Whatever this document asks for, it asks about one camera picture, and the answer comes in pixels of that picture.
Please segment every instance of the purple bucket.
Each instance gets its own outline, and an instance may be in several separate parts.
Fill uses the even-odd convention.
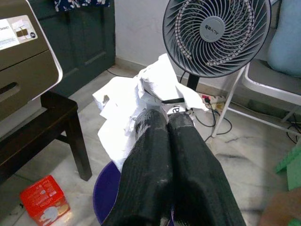
[[[113,208],[120,181],[120,172],[113,162],[104,167],[99,174],[93,191],[93,207],[100,224],[109,215]]]

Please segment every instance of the appliance label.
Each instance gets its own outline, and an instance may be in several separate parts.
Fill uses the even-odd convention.
[[[0,20],[0,51],[37,38],[27,15]]]

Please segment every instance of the door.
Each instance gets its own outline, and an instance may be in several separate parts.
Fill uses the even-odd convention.
[[[114,1],[111,6],[55,12],[53,0],[29,0],[58,58],[63,79],[53,89],[70,96],[115,61]]]

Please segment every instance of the red box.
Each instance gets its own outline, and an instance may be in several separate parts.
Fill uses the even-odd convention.
[[[29,214],[39,226],[51,225],[70,210],[64,193],[52,176],[47,176],[20,193]]]

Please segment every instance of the marble floor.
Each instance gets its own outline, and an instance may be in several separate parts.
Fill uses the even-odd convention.
[[[110,71],[131,77],[136,73],[118,67]],[[63,189],[71,211],[53,226],[99,226],[92,205],[92,193],[97,176],[110,161],[97,132],[104,123],[92,99],[92,93],[105,85],[114,75],[103,72],[71,96],[79,104],[79,120],[92,168],[92,177],[85,182],[79,178],[69,146],[53,141],[16,174],[0,186],[0,225],[34,226],[24,210],[19,193],[35,181],[51,174]],[[212,123],[210,113],[198,113],[204,123]],[[247,226],[257,225],[269,199],[277,191],[286,190],[284,174],[274,173],[275,165],[293,147],[285,133],[260,122],[232,112],[226,113],[233,129],[226,135],[208,140],[208,146],[221,162]],[[196,127],[205,139],[211,130],[200,124]],[[229,124],[223,121],[220,132]]]

